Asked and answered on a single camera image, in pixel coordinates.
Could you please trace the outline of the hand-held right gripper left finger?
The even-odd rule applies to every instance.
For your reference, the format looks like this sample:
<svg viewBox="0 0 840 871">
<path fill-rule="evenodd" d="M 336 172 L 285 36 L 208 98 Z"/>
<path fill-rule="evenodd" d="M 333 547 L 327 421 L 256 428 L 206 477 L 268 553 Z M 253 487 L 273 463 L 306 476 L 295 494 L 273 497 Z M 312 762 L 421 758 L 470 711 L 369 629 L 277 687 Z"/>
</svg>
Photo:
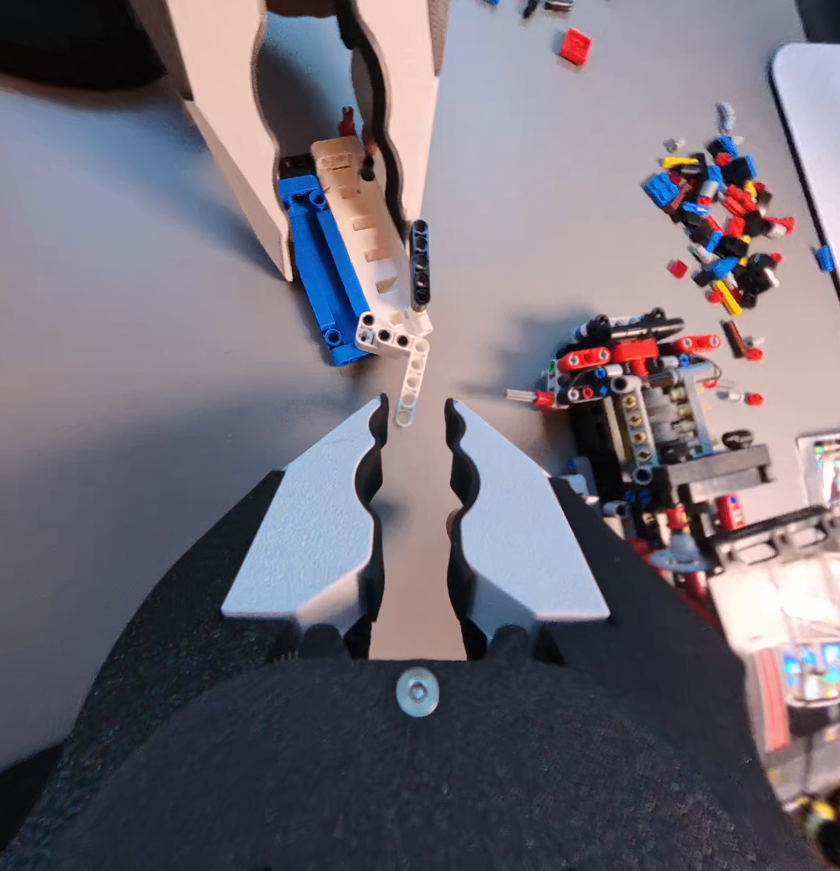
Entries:
<svg viewBox="0 0 840 871">
<path fill-rule="evenodd" d="M 220 606 L 227 619 L 289 625 L 302 643 L 316 627 L 367 657 L 384 593 L 382 486 L 389 400 L 381 395 L 313 444 L 278 485 Z"/>
</svg>

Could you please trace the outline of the black five-hole lego beam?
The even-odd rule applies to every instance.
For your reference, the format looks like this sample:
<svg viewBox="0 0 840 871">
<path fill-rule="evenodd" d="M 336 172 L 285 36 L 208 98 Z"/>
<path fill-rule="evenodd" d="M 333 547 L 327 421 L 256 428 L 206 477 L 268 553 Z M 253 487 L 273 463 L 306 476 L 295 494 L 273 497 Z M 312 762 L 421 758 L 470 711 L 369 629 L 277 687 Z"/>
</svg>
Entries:
<svg viewBox="0 0 840 871">
<path fill-rule="evenodd" d="M 411 308 L 422 313 L 430 303 L 429 228 L 424 220 L 415 220 L 410 227 Z"/>
</svg>

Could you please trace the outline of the blue and white lego assembly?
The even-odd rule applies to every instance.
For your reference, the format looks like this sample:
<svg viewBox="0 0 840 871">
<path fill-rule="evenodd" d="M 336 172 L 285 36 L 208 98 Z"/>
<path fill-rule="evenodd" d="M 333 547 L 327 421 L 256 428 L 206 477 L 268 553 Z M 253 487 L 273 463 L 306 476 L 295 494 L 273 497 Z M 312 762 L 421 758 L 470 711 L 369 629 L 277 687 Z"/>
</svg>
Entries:
<svg viewBox="0 0 840 871">
<path fill-rule="evenodd" d="M 427 339 L 433 330 L 428 307 L 422 313 L 411 308 L 410 229 L 403 242 L 355 121 L 354 108 L 344 106 L 339 136 L 282 158 L 277 182 L 295 269 L 338 367 L 371 355 L 355 344 L 367 311 Z"/>
</svg>

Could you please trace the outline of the white L-shaped lego beam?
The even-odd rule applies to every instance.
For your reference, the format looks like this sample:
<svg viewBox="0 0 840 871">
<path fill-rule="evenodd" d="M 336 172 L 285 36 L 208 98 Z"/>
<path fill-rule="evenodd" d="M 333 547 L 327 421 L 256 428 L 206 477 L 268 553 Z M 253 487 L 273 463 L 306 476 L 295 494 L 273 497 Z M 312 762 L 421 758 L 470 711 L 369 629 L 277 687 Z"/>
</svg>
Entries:
<svg viewBox="0 0 840 871">
<path fill-rule="evenodd" d="M 372 329 L 373 348 L 378 355 L 399 360 L 404 377 L 396 399 L 393 422 L 407 429 L 414 421 L 416 404 L 421 392 L 430 342 L 424 336 L 377 321 Z"/>
</svg>

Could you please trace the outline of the brown lego axle piece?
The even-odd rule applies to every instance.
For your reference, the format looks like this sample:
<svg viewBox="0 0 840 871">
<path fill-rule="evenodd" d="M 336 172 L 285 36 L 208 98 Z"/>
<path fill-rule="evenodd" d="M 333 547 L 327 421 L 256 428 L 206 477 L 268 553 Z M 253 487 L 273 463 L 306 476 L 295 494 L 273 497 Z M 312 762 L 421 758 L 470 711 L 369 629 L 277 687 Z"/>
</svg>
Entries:
<svg viewBox="0 0 840 871">
<path fill-rule="evenodd" d="M 764 359 L 764 337 L 744 335 L 731 319 L 720 321 L 719 324 L 736 360 L 761 362 Z"/>
</svg>

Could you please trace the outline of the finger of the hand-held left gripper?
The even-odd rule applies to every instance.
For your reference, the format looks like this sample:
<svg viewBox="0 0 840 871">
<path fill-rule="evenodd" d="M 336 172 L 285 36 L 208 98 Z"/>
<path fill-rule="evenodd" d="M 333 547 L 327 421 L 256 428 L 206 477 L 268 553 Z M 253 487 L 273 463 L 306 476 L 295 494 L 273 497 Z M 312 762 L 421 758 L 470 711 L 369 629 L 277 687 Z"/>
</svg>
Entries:
<svg viewBox="0 0 840 871">
<path fill-rule="evenodd" d="M 293 280 L 290 223 L 277 190 L 279 144 L 262 115 L 257 65 L 262 1 L 168 1 L 191 98 L 186 108 L 257 239 Z"/>
<path fill-rule="evenodd" d="M 398 232 L 419 218 L 441 74 L 441 3 L 340 1 L 362 134 Z"/>
</svg>

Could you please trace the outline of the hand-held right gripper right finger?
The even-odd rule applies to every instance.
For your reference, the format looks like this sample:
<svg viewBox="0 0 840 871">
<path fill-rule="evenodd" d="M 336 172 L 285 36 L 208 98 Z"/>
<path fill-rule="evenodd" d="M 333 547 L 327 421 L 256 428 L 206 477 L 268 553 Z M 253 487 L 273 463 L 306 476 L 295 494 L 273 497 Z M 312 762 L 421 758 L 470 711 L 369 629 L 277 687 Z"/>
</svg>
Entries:
<svg viewBox="0 0 840 871">
<path fill-rule="evenodd" d="M 447 587 L 464 646 L 508 627 L 533 642 L 543 626 L 604 623 L 609 606 L 550 475 L 463 401 L 446 400 L 444 423 L 462 513 Z"/>
</svg>

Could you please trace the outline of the holographic sticker sheet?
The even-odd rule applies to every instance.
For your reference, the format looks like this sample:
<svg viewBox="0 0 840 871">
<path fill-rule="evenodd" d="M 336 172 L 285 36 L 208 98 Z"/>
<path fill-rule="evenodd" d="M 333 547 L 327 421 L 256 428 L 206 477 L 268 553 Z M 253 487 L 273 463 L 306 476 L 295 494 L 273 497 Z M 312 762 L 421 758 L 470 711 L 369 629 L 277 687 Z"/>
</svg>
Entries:
<svg viewBox="0 0 840 871">
<path fill-rule="evenodd" d="M 807 504 L 840 503 L 840 429 L 798 436 L 796 453 Z"/>
</svg>

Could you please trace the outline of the white book stand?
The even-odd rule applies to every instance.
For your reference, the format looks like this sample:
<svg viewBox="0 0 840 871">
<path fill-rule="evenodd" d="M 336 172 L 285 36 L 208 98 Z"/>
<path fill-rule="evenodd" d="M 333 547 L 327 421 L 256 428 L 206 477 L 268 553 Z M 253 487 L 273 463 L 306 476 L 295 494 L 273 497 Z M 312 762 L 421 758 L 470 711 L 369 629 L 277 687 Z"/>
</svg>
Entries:
<svg viewBox="0 0 840 871">
<path fill-rule="evenodd" d="M 771 81 L 840 299 L 840 44 L 782 46 Z"/>
</svg>

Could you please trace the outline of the partly built lego car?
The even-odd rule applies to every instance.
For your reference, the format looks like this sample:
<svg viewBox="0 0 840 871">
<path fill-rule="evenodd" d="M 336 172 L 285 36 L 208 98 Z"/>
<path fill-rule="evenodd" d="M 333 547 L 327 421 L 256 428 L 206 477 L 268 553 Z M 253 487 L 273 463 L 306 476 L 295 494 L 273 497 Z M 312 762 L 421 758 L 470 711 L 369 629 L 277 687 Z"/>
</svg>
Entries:
<svg viewBox="0 0 840 871">
<path fill-rule="evenodd" d="M 717 333 L 662 308 L 600 314 L 552 357 L 538 389 L 505 396 L 567 414 L 595 508 L 627 558 L 596 543 L 610 609 L 594 669 L 628 691 L 701 764 L 728 814 L 796 815 L 840 862 L 840 509 L 747 524 L 741 492 L 769 484 L 766 445 L 730 451 L 708 429 Z"/>
</svg>

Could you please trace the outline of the pile of mixed lego pieces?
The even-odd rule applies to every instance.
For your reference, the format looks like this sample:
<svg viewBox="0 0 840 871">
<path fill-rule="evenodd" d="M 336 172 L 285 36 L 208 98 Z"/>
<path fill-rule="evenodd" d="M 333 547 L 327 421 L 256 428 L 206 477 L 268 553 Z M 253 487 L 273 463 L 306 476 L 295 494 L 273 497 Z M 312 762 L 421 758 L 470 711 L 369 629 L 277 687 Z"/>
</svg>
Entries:
<svg viewBox="0 0 840 871">
<path fill-rule="evenodd" d="M 734 319 L 780 286 L 784 256 L 774 244 L 794 233 L 796 219 L 772 214 L 774 193 L 736 131 L 733 106 L 719 102 L 714 114 L 715 133 L 702 145 L 664 141 L 640 189 L 684 234 L 693 261 L 685 277 Z"/>
</svg>

